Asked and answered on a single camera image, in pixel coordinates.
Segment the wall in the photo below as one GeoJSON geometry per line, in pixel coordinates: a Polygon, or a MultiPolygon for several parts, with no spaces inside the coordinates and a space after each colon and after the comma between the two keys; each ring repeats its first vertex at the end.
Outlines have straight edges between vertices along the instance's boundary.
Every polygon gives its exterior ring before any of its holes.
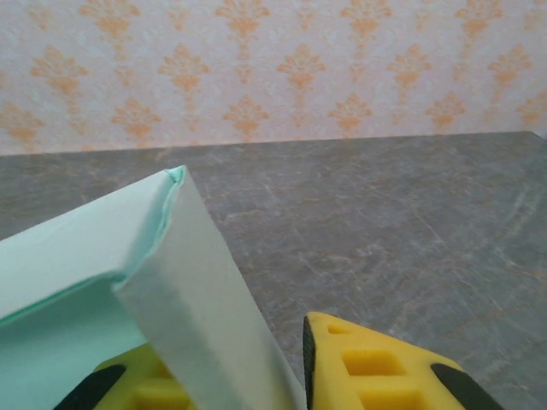
{"type": "Polygon", "coordinates": [[[0,153],[547,129],[547,0],[2,0],[0,153]]]}

